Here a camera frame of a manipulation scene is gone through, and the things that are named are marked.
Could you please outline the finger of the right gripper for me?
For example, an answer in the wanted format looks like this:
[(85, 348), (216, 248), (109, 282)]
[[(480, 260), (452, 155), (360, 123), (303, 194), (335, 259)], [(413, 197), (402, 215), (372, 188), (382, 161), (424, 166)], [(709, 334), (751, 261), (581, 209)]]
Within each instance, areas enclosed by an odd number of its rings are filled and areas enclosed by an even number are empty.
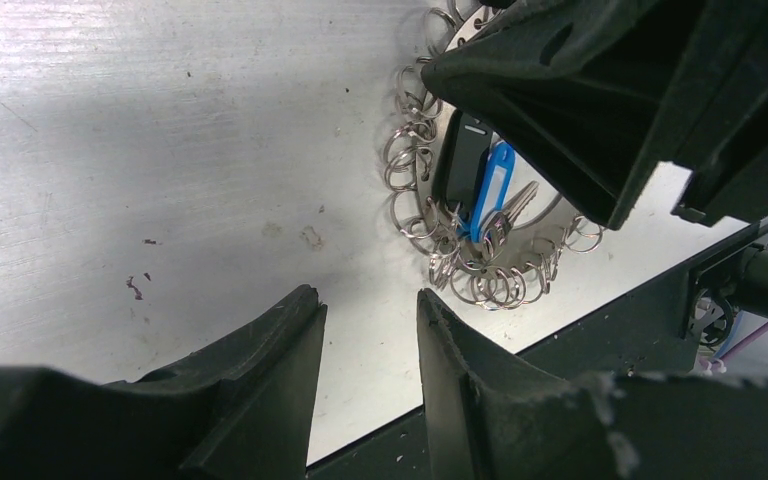
[(587, 219), (619, 229), (648, 181), (639, 154), (702, 5), (500, 1), (421, 71), (490, 126)]
[(673, 215), (768, 216), (768, 1), (706, 2), (659, 122), (664, 159), (691, 172)]

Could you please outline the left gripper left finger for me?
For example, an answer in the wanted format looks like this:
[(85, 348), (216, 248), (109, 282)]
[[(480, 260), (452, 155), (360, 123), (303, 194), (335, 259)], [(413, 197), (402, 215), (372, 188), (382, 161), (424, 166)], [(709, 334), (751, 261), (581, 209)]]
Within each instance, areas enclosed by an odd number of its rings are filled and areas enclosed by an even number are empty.
[(297, 287), (135, 382), (0, 367), (0, 479), (301, 479), (326, 306)]

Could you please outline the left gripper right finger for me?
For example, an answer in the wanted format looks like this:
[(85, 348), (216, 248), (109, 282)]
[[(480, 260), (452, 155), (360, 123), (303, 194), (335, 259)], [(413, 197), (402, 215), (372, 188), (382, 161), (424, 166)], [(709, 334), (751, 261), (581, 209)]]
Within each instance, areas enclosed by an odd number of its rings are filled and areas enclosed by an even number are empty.
[(768, 479), (768, 377), (552, 375), (417, 295), (436, 479)]

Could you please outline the key with blue tag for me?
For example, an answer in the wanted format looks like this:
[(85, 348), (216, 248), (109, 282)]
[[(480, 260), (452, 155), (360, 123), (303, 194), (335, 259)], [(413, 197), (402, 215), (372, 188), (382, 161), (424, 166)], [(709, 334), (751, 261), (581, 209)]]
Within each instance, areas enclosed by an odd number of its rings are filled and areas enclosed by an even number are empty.
[(490, 215), (502, 209), (516, 166), (523, 163), (514, 148), (504, 141), (491, 147), (486, 160), (477, 197), (471, 204), (472, 209), (464, 215), (461, 228), (463, 236), (474, 244), (482, 240)]

